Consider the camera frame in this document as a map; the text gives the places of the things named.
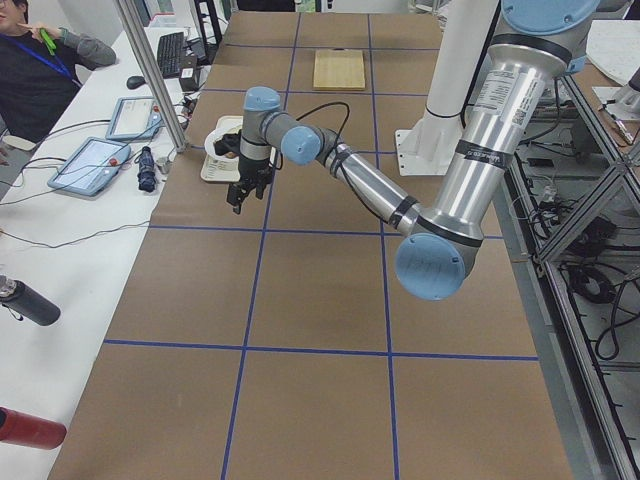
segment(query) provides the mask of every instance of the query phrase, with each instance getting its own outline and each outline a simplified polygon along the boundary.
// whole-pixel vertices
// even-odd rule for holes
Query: red cup
[[[0,442],[52,450],[66,434],[61,423],[0,407]]]

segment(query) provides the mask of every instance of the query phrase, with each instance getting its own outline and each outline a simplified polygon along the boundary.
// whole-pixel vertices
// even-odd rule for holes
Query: wood block
[[[314,90],[364,90],[362,50],[316,50]]]

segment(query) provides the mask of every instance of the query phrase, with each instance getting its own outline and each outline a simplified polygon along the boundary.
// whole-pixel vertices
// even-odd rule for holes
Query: robotic arm
[[[484,235],[480,223],[509,167],[545,85],[584,64],[599,0],[503,0],[489,55],[493,63],[436,202],[424,207],[353,152],[331,130],[304,125],[280,108],[277,92],[251,88],[239,141],[240,181],[227,201],[236,213],[252,190],[262,198],[273,175],[271,147],[305,165],[318,160],[406,238],[396,274],[412,294],[439,300],[471,272]],[[231,139],[219,147],[224,153]]]

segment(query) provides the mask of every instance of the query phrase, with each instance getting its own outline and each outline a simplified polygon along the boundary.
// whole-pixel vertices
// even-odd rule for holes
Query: white table
[[[182,29],[147,29],[152,49],[155,51],[161,35],[176,30]],[[147,85],[126,88],[127,78],[139,75],[140,69],[124,33],[113,48],[117,64],[91,75],[54,130],[108,119],[120,97],[151,95]],[[173,103],[178,103],[183,96],[178,80],[169,79],[166,84]],[[33,158],[66,158],[84,139],[104,137],[106,131],[107,124],[94,124],[54,135]],[[132,144],[132,152],[145,144]],[[156,159],[172,151],[165,129],[150,147]],[[37,165],[60,163],[47,160]],[[0,204],[50,190],[46,182],[53,173],[53,169],[27,170],[24,186],[10,189]],[[92,199],[53,192],[1,205],[0,228],[33,241],[58,244],[144,222],[160,196],[162,175],[157,175],[156,191],[147,194],[138,190],[137,173],[137,165],[121,170],[107,189]],[[70,424],[145,232],[146,227],[125,229],[59,249],[0,236],[0,274],[24,281],[62,310],[56,323],[41,327],[26,319],[17,322],[7,309],[0,308],[0,406]],[[59,450],[0,443],[0,477],[44,480]]]

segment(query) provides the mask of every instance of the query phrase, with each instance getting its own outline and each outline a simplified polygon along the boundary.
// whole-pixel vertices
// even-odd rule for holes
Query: keyboard
[[[184,53],[184,33],[169,33],[160,37],[156,59],[163,78],[180,75],[180,62]]]

